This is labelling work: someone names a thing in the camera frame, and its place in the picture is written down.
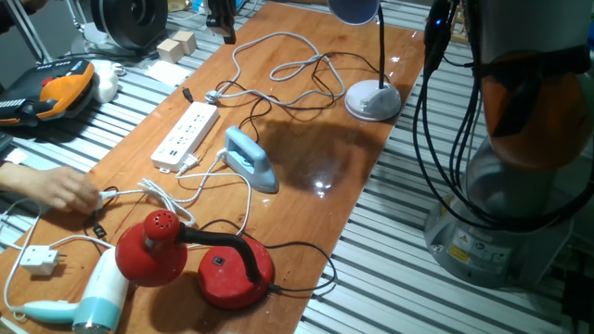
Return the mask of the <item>person's bare hand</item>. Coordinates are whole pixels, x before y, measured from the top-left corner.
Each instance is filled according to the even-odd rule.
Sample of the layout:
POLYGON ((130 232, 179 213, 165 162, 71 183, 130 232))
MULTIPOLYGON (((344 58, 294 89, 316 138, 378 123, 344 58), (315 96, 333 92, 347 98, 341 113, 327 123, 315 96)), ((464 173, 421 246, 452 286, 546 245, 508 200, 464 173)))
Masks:
POLYGON ((70 167, 44 171, 28 168, 20 178, 17 190, 30 199, 63 212, 90 213, 100 200, 93 182, 70 167))

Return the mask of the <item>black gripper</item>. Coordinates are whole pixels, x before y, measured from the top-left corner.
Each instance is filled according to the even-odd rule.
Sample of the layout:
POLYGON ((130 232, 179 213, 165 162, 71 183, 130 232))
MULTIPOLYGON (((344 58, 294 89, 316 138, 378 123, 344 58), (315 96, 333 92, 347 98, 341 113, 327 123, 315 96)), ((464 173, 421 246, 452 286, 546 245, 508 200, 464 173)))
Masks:
POLYGON ((226 45, 237 42, 234 27, 236 2, 235 0, 205 0, 206 26, 213 32, 224 31, 226 45))

